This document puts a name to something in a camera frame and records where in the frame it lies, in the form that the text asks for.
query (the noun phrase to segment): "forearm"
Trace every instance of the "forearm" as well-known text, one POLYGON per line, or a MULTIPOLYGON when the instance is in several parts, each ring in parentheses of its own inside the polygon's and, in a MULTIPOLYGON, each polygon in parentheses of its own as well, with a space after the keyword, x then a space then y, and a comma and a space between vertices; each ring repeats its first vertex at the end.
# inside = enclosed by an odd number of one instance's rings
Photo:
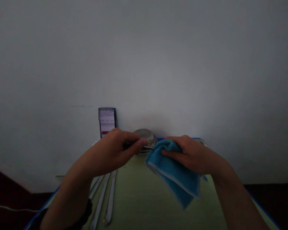
POLYGON ((60 230, 76 223, 85 212, 91 182, 92 178, 81 171, 78 160, 66 173, 40 229, 60 230))
POLYGON ((228 229, 269 229, 234 169, 220 159, 212 175, 228 229))

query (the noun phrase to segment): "blue towel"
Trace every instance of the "blue towel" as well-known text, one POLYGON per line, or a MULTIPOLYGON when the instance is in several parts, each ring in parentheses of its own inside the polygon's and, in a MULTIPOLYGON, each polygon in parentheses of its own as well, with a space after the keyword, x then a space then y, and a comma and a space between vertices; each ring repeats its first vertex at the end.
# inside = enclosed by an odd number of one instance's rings
POLYGON ((147 155, 145 164, 169 186, 182 208, 185 209, 194 197, 200 199, 201 175, 161 154, 163 149, 182 152, 181 148, 172 140, 162 140, 154 148, 147 155))

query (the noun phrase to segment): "table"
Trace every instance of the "table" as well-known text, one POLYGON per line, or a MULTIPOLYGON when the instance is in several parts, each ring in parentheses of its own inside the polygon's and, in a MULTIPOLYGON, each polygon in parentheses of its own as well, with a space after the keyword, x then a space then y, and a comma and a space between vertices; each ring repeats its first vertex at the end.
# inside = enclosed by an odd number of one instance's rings
MULTIPOLYGON (((134 156, 125 166, 118 169, 112 222, 104 227, 103 219, 112 176, 110 177, 97 229, 227 229, 210 175, 207 175, 208 183, 201 180, 202 199, 200 201, 194 199, 183 211, 164 182, 146 167, 145 158, 145 156, 134 156)), ((103 182, 93 197, 93 211, 102 187, 103 182)), ((42 209, 51 204, 57 190, 42 209)), ((280 229, 254 198, 253 201, 270 229, 280 229)), ((92 215, 84 225, 84 230, 88 229, 92 215)))

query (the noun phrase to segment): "smartphone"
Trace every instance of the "smartphone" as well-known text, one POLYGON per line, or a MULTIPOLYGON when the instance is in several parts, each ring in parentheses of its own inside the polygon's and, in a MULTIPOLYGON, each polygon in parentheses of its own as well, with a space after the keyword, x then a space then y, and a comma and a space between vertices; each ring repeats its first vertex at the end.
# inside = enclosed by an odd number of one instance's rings
POLYGON ((116 108, 98 108, 100 138, 116 128, 116 108))

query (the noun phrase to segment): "cable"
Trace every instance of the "cable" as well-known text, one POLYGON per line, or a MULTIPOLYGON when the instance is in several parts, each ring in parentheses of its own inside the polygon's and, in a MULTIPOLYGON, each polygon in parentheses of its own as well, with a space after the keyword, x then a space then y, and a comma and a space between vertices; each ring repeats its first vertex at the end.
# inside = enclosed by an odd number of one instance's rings
POLYGON ((39 210, 31 210, 31 209, 12 209, 3 205, 0 205, 0 208, 4 208, 10 211, 30 211, 30 212, 39 212, 39 210))

